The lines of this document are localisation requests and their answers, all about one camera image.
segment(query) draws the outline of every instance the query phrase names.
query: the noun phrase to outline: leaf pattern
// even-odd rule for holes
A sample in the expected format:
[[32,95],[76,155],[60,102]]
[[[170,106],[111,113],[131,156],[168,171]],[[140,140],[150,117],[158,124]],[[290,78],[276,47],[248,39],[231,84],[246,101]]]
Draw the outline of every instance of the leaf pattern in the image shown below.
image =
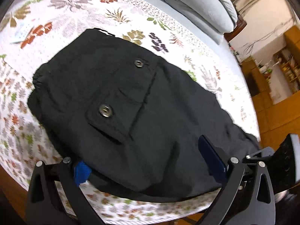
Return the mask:
[[56,9],[61,8],[68,8],[71,12],[74,11],[74,8],[76,9],[83,9],[83,4],[91,4],[89,3],[91,0],[50,0],[52,3],[48,7],[55,7]]
[[107,217],[107,218],[113,218],[112,215],[106,214],[106,213],[101,213],[102,216]]
[[118,0],[100,0],[100,2],[102,3],[113,3],[113,2],[117,2]]
[[126,199],[126,200],[124,201],[124,203],[125,203],[125,204],[131,204],[131,203],[132,203],[132,200]]
[[28,142],[29,145],[33,144],[33,139],[32,139],[32,135],[31,134],[27,134],[26,135],[26,140]]
[[166,45],[162,44],[161,40],[154,33],[150,33],[149,37],[152,39],[152,43],[155,45],[152,46],[155,50],[163,53],[169,52],[168,49],[166,48]]
[[207,90],[214,94],[222,92],[222,89],[218,87],[217,80],[212,76],[210,71],[207,71],[203,66],[200,68],[202,72],[202,78],[205,80]]
[[6,58],[6,56],[7,56],[6,54],[1,54],[0,58],[2,58],[2,60],[4,60],[4,58]]
[[195,70],[195,65],[192,63],[192,59],[190,57],[188,57],[187,55],[185,55],[185,57],[184,57],[184,62],[188,63],[191,66],[191,68],[193,70]]
[[10,24],[10,27],[16,27],[17,20],[25,19],[26,15],[30,13],[30,7],[28,5],[32,3],[39,3],[40,1],[42,0],[29,0],[13,13],[6,14],[0,23],[0,32],[4,30],[8,23]]
[[192,80],[197,81],[197,78],[196,78],[196,75],[194,72],[192,72],[190,70],[185,71],[185,72],[192,78]]
[[[10,138],[10,140],[11,140],[11,143],[8,141],[8,144],[10,145],[10,147],[13,148],[13,147],[14,147],[14,143],[13,143],[13,141],[12,141],[11,138]],[[12,153],[12,156],[13,156],[13,158],[14,158],[15,160],[21,161],[20,157],[16,154],[16,151],[15,151],[14,149],[11,150],[11,153]],[[17,164],[17,169],[21,170],[20,164]]]
[[37,145],[38,152],[41,154],[42,157],[48,158],[47,152],[45,151],[44,147],[41,145]]
[[171,35],[172,35],[171,41],[173,41],[173,42],[171,42],[171,44],[176,44],[180,47],[183,47],[183,44],[182,44],[181,40],[179,40],[178,37],[175,34],[171,33]]
[[66,13],[63,16],[54,18],[53,30],[59,31],[64,27],[62,30],[62,35],[63,37],[68,38],[74,34],[80,35],[88,28],[101,28],[102,25],[115,25],[111,19],[102,14],[94,13],[93,11],[87,10],[83,15],[76,15],[77,13],[74,15]]
[[4,147],[8,149],[8,144],[6,141],[3,141]]
[[16,135],[16,129],[15,129],[15,127],[12,125],[11,127],[10,127],[10,134],[12,135],[12,136],[15,136]]
[[216,77],[218,78],[218,80],[220,80],[220,71],[216,68],[216,66],[214,66],[214,69],[216,70]]
[[23,49],[27,44],[31,44],[37,36],[43,34],[48,34],[52,29],[52,22],[46,23],[44,26],[39,25],[36,28],[32,29],[26,39],[21,43],[21,49]]
[[31,89],[33,87],[33,84],[31,82],[26,82],[26,88]]
[[16,99],[17,99],[17,93],[13,93],[13,94],[11,95],[11,101],[12,101],[12,102],[15,102]]
[[230,99],[231,99],[231,101],[235,101],[235,98],[233,97],[232,94],[230,94]]
[[246,120],[247,114],[245,113],[245,109],[241,107],[241,119],[244,122]]
[[24,114],[27,113],[27,107],[25,106],[23,101],[19,101],[19,108],[18,110]]
[[106,9],[106,10],[108,11],[108,13],[106,13],[107,18],[113,19],[113,20],[119,22],[120,24],[130,22],[130,20],[128,20],[128,18],[125,17],[125,15],[123,15],[123,10],[120,11],[120,8],[118,8],[117,11],[114,10],[113,13],[110,12],[110,10],[108,10],[108,9]]
[[98,201],[98,197],[94,194],[88,194],[86,196],[89,197],[90,200],[92,200],[92,201]]
[[103,199],[101,200],[101,203],[102,203],[103,205],[106,205],[106,204],[109,203],[109,200],[108,200],[107,198],[103,198]]
[[11,121],[12,121],[12,123],[13,123],[14,125],[18,125],[18,124],[19,124],[19,117],[18,117],[16,114],[14,114],[14,115],[12,116],[12,118],[11,118]]
[[156,24],[159,24],[159,26],[164,30],[166,31],[167,29],[171,30],[166,24],[164,24],[161,20],[155,20],[154,18],[152,17],[149,17],[147,18],[148,21],[153,21],[153,23],[156,25]]
[[142,31],[134,31],[127,32],[127,35],[122,35],[124,40],[128,40],[138,46],[142,44],[141,40],[145,38]]

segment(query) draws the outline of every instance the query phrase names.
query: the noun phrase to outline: metal snap button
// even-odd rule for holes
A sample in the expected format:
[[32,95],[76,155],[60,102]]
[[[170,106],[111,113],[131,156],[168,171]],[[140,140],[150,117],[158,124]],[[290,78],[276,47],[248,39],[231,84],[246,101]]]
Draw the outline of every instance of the metal snap button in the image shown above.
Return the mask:
[[107,105],[101,105],[99,107],[99,112],[103,117],[106,117],[106,118],[109,118],[113,114],[111,107],[107,106]]
[[134,61],[134,65],[135,65],[136,67],[138,67],[138,68],[141,68],[141,67],[144,66],[144,63],[143,63],[142,61],[140,61],[140,60],[135,60],[135,61]]

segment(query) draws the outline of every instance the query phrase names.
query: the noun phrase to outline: wooden shelf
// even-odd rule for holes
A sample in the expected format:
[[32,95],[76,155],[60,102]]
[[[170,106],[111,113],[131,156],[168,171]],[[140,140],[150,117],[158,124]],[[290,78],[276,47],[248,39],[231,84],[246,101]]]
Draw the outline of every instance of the wooden shelf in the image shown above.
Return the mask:
[[[273,59],[274,61],[276,62],[278,60],[278,58],[281,58],[281,63],[279,64],[279,68],[281,69],[288,85],[289,85],[289,88],[290,90],[294,93],[298,92],[299,90],[296,90],[295,88],[295,82],[297,82],[298,86],[300,86],[300,76],[297,76],[296,72],[295,72],[295,69],[298,69],[299,68],[299,65],[298,63],[295,61],[295,64],[294,66],[292,67],[291,66],[291,60],[293,60],[293,58],[291,58],[289,61],[286,60],[286,58],[284,57],[284,55],[282,54],[282,50],[286,49],[283,48],[281,49],[280,51],[276,52],[274,55],[273,55]],[[291,72],[295,78],[293,79],[290,79],[290,77],[287,75],[287,72]]]

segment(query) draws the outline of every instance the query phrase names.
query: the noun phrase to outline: floral tablecloth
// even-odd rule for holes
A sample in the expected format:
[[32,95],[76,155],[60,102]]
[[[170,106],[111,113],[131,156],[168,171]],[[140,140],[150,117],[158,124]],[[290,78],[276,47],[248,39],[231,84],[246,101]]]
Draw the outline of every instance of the floral tablecloth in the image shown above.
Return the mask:
[[[25,0],[11,7],[0,24],[0,163],[24,189],[28,190],[38,160],[46,164],[61,160],[27,107],[32,75],[85,29],[94,27],[145,47],[185,70],[216,95],[235,124],[259,138],[245,81],[190,31],[153,5],[143,0]],[[16,43],[25,32],[22,41]],[[72,214],[60,183],[57,187],[67,212]],[[218,192],[160,204],[112,196],[89,182],[80,188],[108,224],[175,220],[206,209]]]

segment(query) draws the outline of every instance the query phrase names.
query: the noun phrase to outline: bolt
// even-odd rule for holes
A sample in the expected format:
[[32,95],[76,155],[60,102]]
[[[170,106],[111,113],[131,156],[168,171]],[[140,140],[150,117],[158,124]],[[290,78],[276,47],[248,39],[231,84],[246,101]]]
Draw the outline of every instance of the bolt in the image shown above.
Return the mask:
[[40,167],[40,166],[42,166],[42,164],[43,164],[42,161],[38,161],[38,162],[36,163],[36,166],[37,166],[37,167]]
[[70,157],[65,157],[63,160],[62,160],[62,162],[63,163],[69,163],[71,161],[71,158]]
[[265,167],[265,166],[266,166],[265,163],[262,162],[262,161],[258,162],[258,165],[259,165],[260,167]]
[[230,161],[234,164],[237,164],[239,162],[239,160],[236,157],[231,157]]

